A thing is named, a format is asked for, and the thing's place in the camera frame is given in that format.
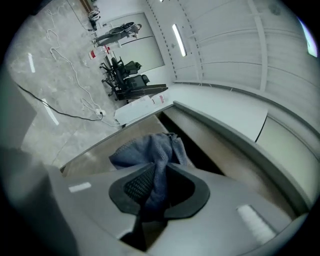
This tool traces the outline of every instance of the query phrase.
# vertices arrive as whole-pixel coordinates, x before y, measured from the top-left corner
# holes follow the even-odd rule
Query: wall
[[[145,0],[119,0],[115,4],[113,0],[97,0],[96,3],[100,10],[101,19],[98,22],[101,26],[105,22],[109,22],[120,17],[125,17],[130,14],[145,14],[149,26],[153,32],[160,54],[162,56],[164,66],[144,71],[141,74],[148,76],[150,85],[171,84],[174,80],[173,71],[170,66],[171,61],[167,54],[167,48],[162,37],[162,33],[157,25],[156,20],[154,19],[149,6],[147,5],[147,2]],[[103,33],[103,31],[103,29],[101,29],[101,31],[98,30],[99,35]]]
[[[121,48],[113,48],[111,46],[111,49],[118,60],[119,57],[121,57],[125,64],[130,61],[140,63],[142,67],[138,72],[139,74],[163,66],[164,62],[154,38],[154,34],[149,26],[146,16],[143,13],[114,19],[108,24],[112,24],[113,27],[116,27],[129,22],[141,24],[142,28],[138,33],[138,39],[125,37],[119,40]]]
[[[291,132],[276,121],[267,118],[257,140],[296,180],[310,204],[319,194],[320,166],[315,156]]]
[[[96,4],[101,16],[98,22],[102,24],[130,14],[141,13],[145,2],[143,0],[97,0]]]
[[[177,82],[254,93],[289,109],[320,134],[320,64],[297,17],[274,0],[148,0]],[[270,4],[276,5],[271,11]],[[172,48],[177,23],[187,56]]]

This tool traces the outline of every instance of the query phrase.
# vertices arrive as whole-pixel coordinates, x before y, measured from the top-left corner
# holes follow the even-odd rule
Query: white panel seam
[[[256,5],[253,0],[247,0],[249,8],[254,15],[254,21],[256,28],[258,30],[260,45],[261,45],[261,59],[262,59],[262,73],[261,73],[261,83],[260,91],[264,92],[267,86],[267,74],[268,74],[268,50],[267,50],[267,41],[264,26],[262,20],[256,8]]]

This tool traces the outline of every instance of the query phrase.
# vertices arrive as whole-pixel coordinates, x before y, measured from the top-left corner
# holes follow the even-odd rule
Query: floor
[[[80,1],[69,2],[84,27],[90,28]],[[55,28],[49,10],[53,14]],[[92,32],[82,27],[66,0],[53,0],[36,16],[30,16],[16,33],[5,60],[13,80],[38,98],[46,99],[49,105],[63,113],[97,119],[94,112],[81,102],[81,98],[85,98],[92,104],[89,95],[78,86],[71,65],[58,54],[55,54],[56,60],[51,55],[50,48],[58,44],[53,33],[49,32],[50,39],[47,38],[48,29],[58,34],[58,50],[73,63],[80,85],[106,111],[103,120],[115,124],[114,111],[124,103],[108,97],[108,89],[101,83],[104,78],[99,69],[101,60],[84,65],[83,58],[93,49]],[[32,72],[28,54],[32,55],[35,72]],[[60,168],[120,129],[100,121],[71,118],[53,112],[57,124],[41,102],[26,93],[23,95],[37,111],[37,116],[21,148],[40,158],[45,164]]]

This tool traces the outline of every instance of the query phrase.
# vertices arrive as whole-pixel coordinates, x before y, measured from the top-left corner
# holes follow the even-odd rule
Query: chair backrest
[[[150,82],[149,78],[145,74],[142,75],[142,80],[144,81],[145,84]]]
[[[147,86],[148,82],[149,82],[149,79],[145,74],[144,75],[139,74],[124,80],[124,83],[132,89]]]
[[[130,61],[128,64],[124,65],[124,68],[129,75],[138,74],[138,71],[141,69],[141,67],[142,65],[134,61]]]

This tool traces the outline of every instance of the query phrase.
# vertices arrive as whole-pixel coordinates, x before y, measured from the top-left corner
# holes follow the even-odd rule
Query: gray plastic surface
[[[237,207],[242,205],[251,205],[277,233],[291,222],[280,209],[238,181],[173,165],[204,180],[209,186],[210,197],[192,218],[170,220],[147,251],[151,255],[235,256],[257,249],[260,244],[237,212]]]

